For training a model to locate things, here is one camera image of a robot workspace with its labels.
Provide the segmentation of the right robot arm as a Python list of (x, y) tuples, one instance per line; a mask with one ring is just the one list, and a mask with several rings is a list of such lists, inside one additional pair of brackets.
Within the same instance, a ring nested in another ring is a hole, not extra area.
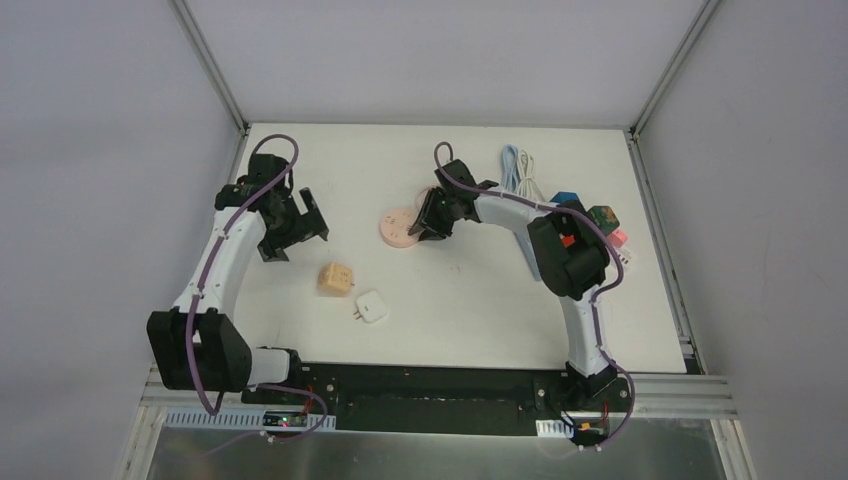
[(450, 237), (459, 220), (500, 226), (530, 245), (542, 283), (560, 301), (568, 340), (569, 400), (583, 410), (607, 397), (618, 376), (603, 346), (596, 306), (611, 258), (601, 231), (578, 202), (559, 206), (533, 202), (477, 183), (459, 159), (437, 167), (431, 188), (409, 230), (421, 240)]

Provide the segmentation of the beige cube plug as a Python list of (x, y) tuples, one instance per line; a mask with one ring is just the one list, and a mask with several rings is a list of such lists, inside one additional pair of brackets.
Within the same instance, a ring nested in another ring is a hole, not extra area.
[(317, 278), (317, 290), (330, 296), (346, 296), (354, 287), (353, 269), (336, 262), (321, 267)]

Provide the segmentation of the white charger plug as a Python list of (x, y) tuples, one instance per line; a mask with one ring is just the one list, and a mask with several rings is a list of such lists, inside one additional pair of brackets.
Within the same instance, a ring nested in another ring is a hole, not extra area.
[(354, 317), (365, 324), (374, 324), (389, 315), (388, 305), (376, 290), (365, 292), (355, 301)]

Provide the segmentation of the round pink socket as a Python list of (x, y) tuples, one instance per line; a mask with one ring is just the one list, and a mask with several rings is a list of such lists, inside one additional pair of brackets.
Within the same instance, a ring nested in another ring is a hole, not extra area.
[(419, 242), (417, 235), (410, 229), (417, 218), (413, 207), (396, 207), (384, 214), (379, 223), (379, 232), (383, 241), (396, 249), (410, 248)]

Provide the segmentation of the dark green cube socket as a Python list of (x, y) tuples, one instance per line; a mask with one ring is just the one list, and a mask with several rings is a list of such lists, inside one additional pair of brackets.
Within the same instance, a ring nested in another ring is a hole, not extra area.
[(595, 223), (595, 225), (601, 230), (601, 232), (605, 236), (610, 235), (621, 225), (620, 220), (618, 219), (615, 211), (611, 206), (592, 206), (588, 210), (588, 214), (590, 219)]

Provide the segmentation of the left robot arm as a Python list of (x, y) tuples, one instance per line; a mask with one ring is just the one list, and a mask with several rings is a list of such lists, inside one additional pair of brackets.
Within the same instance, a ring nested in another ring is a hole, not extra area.
[(266, 384), (281, 404), (297, 402), (305, 378), (293, 370), (296, 351), (260, 346), (238, 331), (235, 306), (251, 260), (285, 261), (287, 248), (329, 228), (309, 188), (293, 196), (288, 161), (254, 154), (246, 174), (225, 185), (215, 198), (213, 229), (202, 260), (183, 292), (166, 311), (154, 311), (147, 334), (164, 386), (239, 393)]

